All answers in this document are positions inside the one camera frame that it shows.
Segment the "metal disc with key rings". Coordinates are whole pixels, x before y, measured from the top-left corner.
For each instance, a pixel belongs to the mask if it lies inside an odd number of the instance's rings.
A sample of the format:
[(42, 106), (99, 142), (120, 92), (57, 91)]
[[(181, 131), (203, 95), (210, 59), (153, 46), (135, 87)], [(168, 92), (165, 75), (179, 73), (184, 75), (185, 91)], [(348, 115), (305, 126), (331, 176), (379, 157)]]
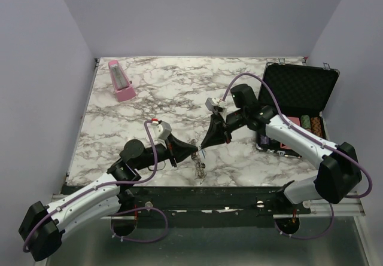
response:
[(202, 154), (199, 152), (199, 147), (198, 147), (198, 151), (197, 151), (197, 157), (193, 160), (194, 164), (195, 164), (195, 175), (196, 175), (196, 179), (199, 180), (199, 184), (202, 185), (202, 183), (204, 182), (205, 178), (206, 178), (206, 171), (205, 171), (205, 163), (203, 162), (203, 156)]

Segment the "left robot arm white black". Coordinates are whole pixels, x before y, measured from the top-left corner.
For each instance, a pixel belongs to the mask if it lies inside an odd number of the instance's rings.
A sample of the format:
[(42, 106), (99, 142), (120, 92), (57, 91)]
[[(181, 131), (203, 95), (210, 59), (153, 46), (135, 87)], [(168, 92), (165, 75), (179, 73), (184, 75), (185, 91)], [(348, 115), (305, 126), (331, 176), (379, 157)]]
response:
[(44, 205), (37, 201), (30, 205), (19, 234), (24, 241), (23, 251), (35, 261), (41, 261), (62, 244), (69, 226), (78, 225), (80, 217), (92, 210), (91, 217), (115, 214), (127, 215), (133, 201), (124, 193), (141, 180), (139, 170), (155, 167), (169, 160), (172, 166), (197, 152), (197, 147), (178, 140), (173, 135), (164, 143), (146, 148), (138, 139), (128, 141), (120, 152), (120, 158), (97, 180), (77, 192), (54, 203)]

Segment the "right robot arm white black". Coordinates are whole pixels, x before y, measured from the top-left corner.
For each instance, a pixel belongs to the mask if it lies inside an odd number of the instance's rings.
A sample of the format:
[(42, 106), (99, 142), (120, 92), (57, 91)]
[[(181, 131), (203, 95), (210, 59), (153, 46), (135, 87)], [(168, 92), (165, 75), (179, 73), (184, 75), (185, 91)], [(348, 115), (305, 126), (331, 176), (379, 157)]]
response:
[(224, 101), (206, 100), (205, 105), (212, 114), (202, 148), (230, 143), (232, 132), (246, 126), (290, 147), (318, 170), (316, 176), (283, 186), (282, 194), (275, 199), (280, 212), (289, 213), (306, 200), (324, 199), (337, 204), (359, 184), (361, 170), (356, 166), (357, 155), (352, 145), (322, 139), (278, 114), (275, 108), (261, 106), (247, 84), (237, 85), (230, 92), (237, 107), (230, 114)]

